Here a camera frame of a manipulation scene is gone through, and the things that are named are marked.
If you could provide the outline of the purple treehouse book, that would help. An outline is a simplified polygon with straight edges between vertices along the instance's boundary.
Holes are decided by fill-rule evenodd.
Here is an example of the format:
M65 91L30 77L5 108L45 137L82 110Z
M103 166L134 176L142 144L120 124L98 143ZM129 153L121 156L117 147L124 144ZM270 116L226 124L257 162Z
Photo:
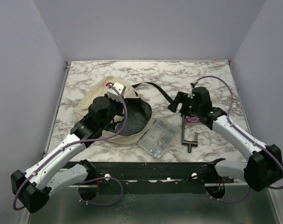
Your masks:
M190 116L186 117L186 124L187 125L198 125L200 124L200 119L198 116Z

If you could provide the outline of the cream canvas backpack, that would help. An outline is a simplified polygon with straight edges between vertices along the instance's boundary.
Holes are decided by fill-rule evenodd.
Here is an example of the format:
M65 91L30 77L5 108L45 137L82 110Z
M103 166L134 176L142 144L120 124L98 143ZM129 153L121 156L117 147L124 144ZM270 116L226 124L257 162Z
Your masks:
M78 122L87 120L89 114L91 114L92 120L87 123L87 126L93 127L96 122L100 121L100 119L96 118L95 113L90 110L90 106L94 104L95 99L98 97L108 96L111 98L112 96L117 96L113 90L107 92L107 85L114 85L115 83L124 86L123 98L128 111L127 122L120 132L119 130L124 124L124 116L115 115L102 131L101 138L113 144L130 145L138 142L154 123L150 104L135 90L141 85L140 83L130 85L118 77L107 76L91 89L85 97L83 97L79 104L74 108L73 112Z

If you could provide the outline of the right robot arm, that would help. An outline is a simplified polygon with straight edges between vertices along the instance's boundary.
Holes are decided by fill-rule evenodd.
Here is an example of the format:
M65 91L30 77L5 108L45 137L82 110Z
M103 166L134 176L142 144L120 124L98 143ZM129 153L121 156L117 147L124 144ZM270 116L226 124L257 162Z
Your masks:
M207 179L216 183L223 177L245 181L254 191L261 191L283 179L281 150L275 144L267 145L229 120L228 113L212 105L209 91L195 87L192 93L178 92L168 109L181 115L197 116L202 124L221 135L245 158L245 162L216 160L207 170Z

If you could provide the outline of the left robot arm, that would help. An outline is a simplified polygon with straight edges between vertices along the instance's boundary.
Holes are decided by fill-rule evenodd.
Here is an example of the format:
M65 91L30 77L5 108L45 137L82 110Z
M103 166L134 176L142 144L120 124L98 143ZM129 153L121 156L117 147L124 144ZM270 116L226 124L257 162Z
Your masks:
M124 116L119 131L103 137L104 130L114 117ZM16 170L11 174L11 186L15 195L13 209L27 209L30 213L40 210L57 191L74 184L91 184L99 178L94 167L87 161L61 169L77 154L97 141L109 140L123 131L128 119L128 110L123 97L115 99L107 95L97 97L89 107L88 114L78 121L59 146L26 171Z

